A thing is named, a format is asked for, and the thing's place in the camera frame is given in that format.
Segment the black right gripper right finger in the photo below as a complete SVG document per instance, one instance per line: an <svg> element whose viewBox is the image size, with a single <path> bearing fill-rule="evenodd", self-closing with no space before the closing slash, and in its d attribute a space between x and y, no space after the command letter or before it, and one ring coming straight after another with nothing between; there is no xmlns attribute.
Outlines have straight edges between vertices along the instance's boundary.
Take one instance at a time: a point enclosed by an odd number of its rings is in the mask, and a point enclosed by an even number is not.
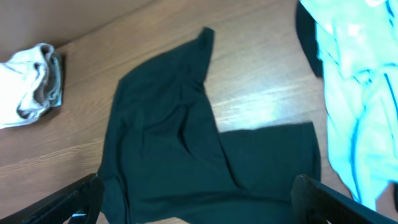
<svg viewBox="0 0 398 224"><path fill-rule="evenodd" d="M295 177L291 196L298 223L397 224L307 175Z"/></svg>

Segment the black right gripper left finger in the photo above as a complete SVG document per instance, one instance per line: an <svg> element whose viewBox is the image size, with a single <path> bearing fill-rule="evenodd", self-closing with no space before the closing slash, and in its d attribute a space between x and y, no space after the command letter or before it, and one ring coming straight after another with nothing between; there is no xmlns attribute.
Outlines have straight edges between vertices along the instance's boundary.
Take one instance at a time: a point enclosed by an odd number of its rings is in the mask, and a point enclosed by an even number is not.
<svg viewBox="0 0 398 224"><path fill-rule="evenodd" d="M95 173L1 219L2 224L96 223L104 187Z"/></svg>

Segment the black t-shirt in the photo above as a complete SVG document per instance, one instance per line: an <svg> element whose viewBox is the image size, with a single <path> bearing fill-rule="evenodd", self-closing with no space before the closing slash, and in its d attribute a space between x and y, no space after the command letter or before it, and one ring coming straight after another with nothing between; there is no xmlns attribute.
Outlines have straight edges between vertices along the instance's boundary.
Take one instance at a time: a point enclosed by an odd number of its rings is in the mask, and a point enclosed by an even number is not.
<svg viewBox="0 0 398 224"><path fill-rule="evenodd" d="M215 33L120 79L98 176L110 223L294 223L295 176L321 177L310 122L220 133L204 81Z"/></svg>

